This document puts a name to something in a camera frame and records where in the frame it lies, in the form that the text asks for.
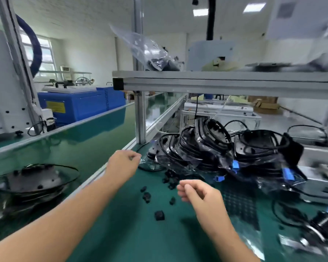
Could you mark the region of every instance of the air conditioner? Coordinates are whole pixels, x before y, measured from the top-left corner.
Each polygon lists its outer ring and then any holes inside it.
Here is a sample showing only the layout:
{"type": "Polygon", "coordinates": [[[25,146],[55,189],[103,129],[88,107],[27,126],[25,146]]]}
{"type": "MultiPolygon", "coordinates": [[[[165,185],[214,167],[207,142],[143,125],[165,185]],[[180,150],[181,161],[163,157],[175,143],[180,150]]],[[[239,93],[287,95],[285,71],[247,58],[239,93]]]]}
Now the air conditioner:
{"type": "Polygon", "coordinates": [[[69,73],[63,73],[62,74],[63,80],[73,80],[73,78],[72,78],[72,69],[70,67],[61,66],[61,71],[69,72],[69,73]]]}

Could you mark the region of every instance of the ceiling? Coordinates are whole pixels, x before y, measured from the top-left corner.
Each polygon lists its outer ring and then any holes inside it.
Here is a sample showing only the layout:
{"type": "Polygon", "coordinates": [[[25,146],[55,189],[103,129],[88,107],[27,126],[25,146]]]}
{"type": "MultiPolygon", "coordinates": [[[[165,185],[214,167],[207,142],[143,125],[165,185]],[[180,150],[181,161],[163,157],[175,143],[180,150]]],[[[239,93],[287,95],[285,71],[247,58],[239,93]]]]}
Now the ceiling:
{"type": "MultiPolygon", "coordinates": [[[[51,38],[85,38],[113,35],[108,24],[131,27],[132,0],[12,0],[15,12],[38,35],[51,38]]],[[[217,0],[215,32],[262,33],[268,25],[274,0],[217,0]],[[266,2],[259,13],[246,13],[248,3],[266,2]]],[[[194,17],[193,9],[207,8],[207,0],[143,0],[146,35],[205,32],[207,17],[194,17]]]]}

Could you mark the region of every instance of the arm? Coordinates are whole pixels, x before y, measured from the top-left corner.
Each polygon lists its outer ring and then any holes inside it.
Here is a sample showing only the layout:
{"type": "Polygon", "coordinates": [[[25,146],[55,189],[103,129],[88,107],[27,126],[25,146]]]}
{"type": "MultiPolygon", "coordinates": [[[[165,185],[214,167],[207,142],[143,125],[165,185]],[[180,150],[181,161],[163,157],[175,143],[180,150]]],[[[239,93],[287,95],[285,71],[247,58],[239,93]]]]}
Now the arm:
{"type": "Polygon", "coordinates": [[[0,262],[66,261],[118,189],[130,179],[141,155],[118,150],[105,174],[39,219],[0,242],[0,262]]]}
{"type": "Polygon", "coordinates": [[[182,180],[177,189],[182,201],[191,202],[200,225],[214,243],[221,260],[260,262],[234,230],[219,190],[201,180],[182,180]]]}

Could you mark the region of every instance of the metal shelf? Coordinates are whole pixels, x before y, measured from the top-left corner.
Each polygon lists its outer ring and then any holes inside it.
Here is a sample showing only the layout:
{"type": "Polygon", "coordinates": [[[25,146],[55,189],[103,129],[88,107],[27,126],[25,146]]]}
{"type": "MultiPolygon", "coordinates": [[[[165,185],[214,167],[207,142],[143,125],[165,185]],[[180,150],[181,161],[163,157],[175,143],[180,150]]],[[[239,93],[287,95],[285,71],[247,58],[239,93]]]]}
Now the metal shelf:
{"type": "Polygon", "coordinates": [[[113,72],[116,90],[328,99],[328,73],[113,72]]]}

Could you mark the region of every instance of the hand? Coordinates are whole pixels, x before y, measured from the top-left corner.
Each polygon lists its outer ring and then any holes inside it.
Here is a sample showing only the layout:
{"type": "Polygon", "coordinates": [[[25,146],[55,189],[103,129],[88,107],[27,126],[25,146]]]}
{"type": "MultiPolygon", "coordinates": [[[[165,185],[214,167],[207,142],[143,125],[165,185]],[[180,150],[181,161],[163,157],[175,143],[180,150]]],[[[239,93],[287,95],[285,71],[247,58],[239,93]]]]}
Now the hand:
{"type": "Polygon", "coordinates": [[[181,180],[177,190],[182,201],[192,204],[200,225],[211,239],[234,231],[219,190],[201,180],[181,180]]]}
{"type": "Polygon", "coordinates": [[[136,172],[141,154],[131,150],[117,150],[108,160],[105,178],[121,187],[136,172]]]}

